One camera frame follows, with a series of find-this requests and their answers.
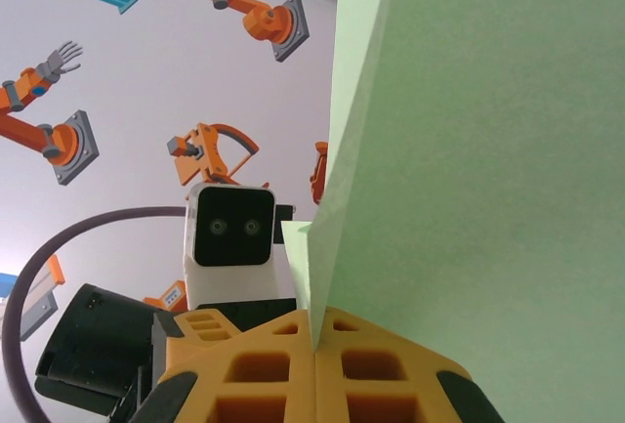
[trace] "black cable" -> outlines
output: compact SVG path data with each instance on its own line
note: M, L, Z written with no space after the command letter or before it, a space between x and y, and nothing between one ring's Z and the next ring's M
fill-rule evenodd
M128 208L125 210L109 211L101 215L87 218L66 230L58 233L37 250L26 263L16 280L2 323L2 360L9 381L9 389L13 394L25 423L52 423L37 401L23 365L21 355L21 315L23 305L32 282L39 271L46 265L50 257L65 244L93 228L109 223L137 218L152 218L159 216L185 216L186 208L182 206L149 206L142 208Z

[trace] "white wall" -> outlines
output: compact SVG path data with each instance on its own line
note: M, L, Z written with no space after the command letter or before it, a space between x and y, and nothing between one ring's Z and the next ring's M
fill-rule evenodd
M264 0L281 4L285 0ZM270 182L280 203L310 219L308 177L314 142L327 140L334 37L334 0L304 0L312 37L285 63L271 45L247 36L242 15L209 0L140 0L125 15L96 0L4 0L0 5L0 78L47 58L65 40L84 46L82 68L20 114L57 124L77 109L89 113L101 156L68 187L33 151L0 139L0 270L18 273L56 232L100 212L183 204L166 143L194 125L223 122L248 133L260 152L237 174L250 185ZM242 151L224 145L233 165ZM158 296L181 278L182 220L134 221L85 234L59 252L67 284L63 309L84 282L138 299ZM282 261L286 273L287 266ZM290 293L288 275L283 277ZM23 345L33 373L57 313ZM22 421L0 380L3 421ZM40 399L53 422L100 421Z

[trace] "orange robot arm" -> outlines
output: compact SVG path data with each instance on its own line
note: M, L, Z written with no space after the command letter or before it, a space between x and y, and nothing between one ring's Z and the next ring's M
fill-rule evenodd
M19 112L43 96L53 85L40 76L35 68L25 69L18 81L5 81L0 89L0 115Z
M258 0L212 0L217 10L232 8L243 13L243 26L256 40L269 40L274 44L284 43L293 30L293 17L288 8Z
M76 131L67 124L35 127L11 115L0 115L0 136L41 152L51 164L63 166L78 152Z
M242 145L248 154L232 170L219 154L219 136L224 135ZM240 130L226 124L206 125L200 123L184 137L174 137L168 143L169 153L176 157L175 164L180 183L185 186L197 174L205 183L231 184L238 186L232 176L259 151L254 141Z

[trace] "robot hand illustration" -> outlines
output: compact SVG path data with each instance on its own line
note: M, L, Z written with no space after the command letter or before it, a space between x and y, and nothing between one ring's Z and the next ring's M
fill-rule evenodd
M80 63L63 68L66 64L82 55L82 47L71 40L62 44L55 50L48 60L40 63L35 70L37 74L51 83L57 83L62 74L69 73L80 67Z

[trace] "black plastic part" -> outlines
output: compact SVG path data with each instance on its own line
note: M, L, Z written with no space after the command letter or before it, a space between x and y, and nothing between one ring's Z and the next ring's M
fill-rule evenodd
M213 7L216 10L224 10L228 7L228 0L213 0Z
M136 408L141 406L150 392L152 392L152 368L149 364L146 364L140 366L139 372L137 373Z
M117 398L53 381L47 377L35 379L35 391L40 396L70 406L82 408L102 416L108 416L117 405Z
M158 379L163 375L167 360L167 337L182 338L183 331L175 321L177 314L160 311L154 315L152 326L152 372L151 388L155 389Z
M161 382L129 423L174 423L197 381L194 372L183 372Z
M203 304L197 309L217 309L241 332L251 330L297 309L294 298L241 303Z
M452 371L437 378L462 423L505 423L475 382Z
M154 325L157 323L167 337L183 338L185 336L176 322L176 314L174 313L170 313L169 311L159 311L154 315Z
M126 396L117 402L115 409L108 416L107 423L128 423L137 411L137 385L137 378L135 378Z
M44 349L36 375L45 384L35 386L37 392L99 414L105 405L95 411L93 395L116 402L125 399L140 366L150 362L152 316L157 311L140 301L83 285Z
M283 244L282 222L293 221L295 207L293 205L275 205L275 224L273 227L273 243Z

